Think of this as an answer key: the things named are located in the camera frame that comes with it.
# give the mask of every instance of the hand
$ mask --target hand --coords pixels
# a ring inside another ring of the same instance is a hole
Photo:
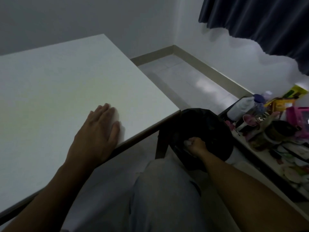
[[[206,148],[206,144],[202,141],[202,139],[193,137],[190,138],[189,141],[192,142],[192,145],[188,146],[188,150],[191,152],[192,155],[198,158],[202,158],[203,155],[209,153]]]
[[[104,163],[118,143],[119,121],[114,122],[109,132],[115,108],[106,103],[91,111],[82,128],[77,132],[69,149],[66,162],[86,165],[92,170]]]

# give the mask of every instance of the trash can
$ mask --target trash can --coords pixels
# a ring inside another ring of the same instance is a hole
[[[191,137],[199,137],[209,152],[226,161],[233,151],[233,136],[226,123],[210,110],[192,108],[182,111],[175,125],[170,143],[171,148],[187,170],[200,169],[206,172],[201,160],[192,156],[183,142]]]

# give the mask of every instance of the pink container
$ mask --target pink container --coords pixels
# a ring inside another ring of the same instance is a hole
[[[309,107],[288,107],[286,120],[291,125],[302,128],[296,132],[296,137],[309,139]]]

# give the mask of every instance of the light blue pants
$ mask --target light blue pants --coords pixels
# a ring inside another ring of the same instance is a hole
[[[198,185],[175,161],[150,162],[134,184],[130,231],[209,231],[200,195]]]

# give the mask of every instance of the wall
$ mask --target wall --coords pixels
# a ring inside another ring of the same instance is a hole
[[[259,44],[233,38],[223,28],[207,29],[198,23],[203,0],[181,0],[176,45],[221,72],[252,93],[270,90],[280,96],[294,83],[309,88],[309,77],[288,57],[265,54]],[[309,106],[309,96],[299,100]]]
[[[0,0],[0,55],[104,33],[129,58],[174,43],[177,0]]]

